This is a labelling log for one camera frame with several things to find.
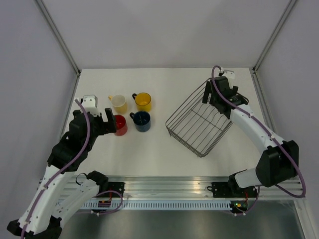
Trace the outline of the red mug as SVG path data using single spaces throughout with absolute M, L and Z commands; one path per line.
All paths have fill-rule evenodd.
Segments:
M 126 134 L 128 127 L 126 123 L 126 119 L 122 115 L 115 115 L 115 123 L 116 123 L 116 136 L 123 136 Z

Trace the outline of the pale yellow mug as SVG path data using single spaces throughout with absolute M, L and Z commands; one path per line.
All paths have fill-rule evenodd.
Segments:
M 113 109 L 120 115 L 124 115 L 127 112 L 128 105 L 126 98 L 123 95 L 108 96 Z

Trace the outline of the blue mug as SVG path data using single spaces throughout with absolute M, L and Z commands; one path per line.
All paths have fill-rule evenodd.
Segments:
M 151 116 L 146 111 L 130 113 L 129 116 L 134 122 L 135 128 L 139 132 L 146 132 L 151 128 Z

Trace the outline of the bright yellow mug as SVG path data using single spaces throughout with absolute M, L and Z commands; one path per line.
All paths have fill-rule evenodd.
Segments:
M 150 112 L 152 109 L 152 98 L 148 93 L 132 94 L 138 111 Z

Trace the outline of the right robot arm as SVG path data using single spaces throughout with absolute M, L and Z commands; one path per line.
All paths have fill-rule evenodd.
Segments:
M 209 79 L 202 102 L 210 103 L 220 114 L 237 125 L 253 142 L 260 153 L 257 165 L 229 176 L 227 190 L 238 197 L 248 187 L 272 187 L 296 177 L 299 165 L 299 146 L 272 132 L 255 117 L 248 99 L 230 87 L 225 76 Z

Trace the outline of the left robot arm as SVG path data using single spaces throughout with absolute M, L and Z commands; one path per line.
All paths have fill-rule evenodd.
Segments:
M 57 239 L 86 201 L 108 194 L 108 177 L 92 171 L 72 194 L 62 203 L 58 202 L 65 185 L 88 157 L 97 137 L 115 133 L 115 116 L 110 108 L 106 108 L 105 113 L 107 122 L 101 114 L 94 116 L 89 110 L 73 112 L 69 130 L 53 147 L 31 204 L 19 219 L 9 222 L 7 230 L 10 233 L 23 239 Z

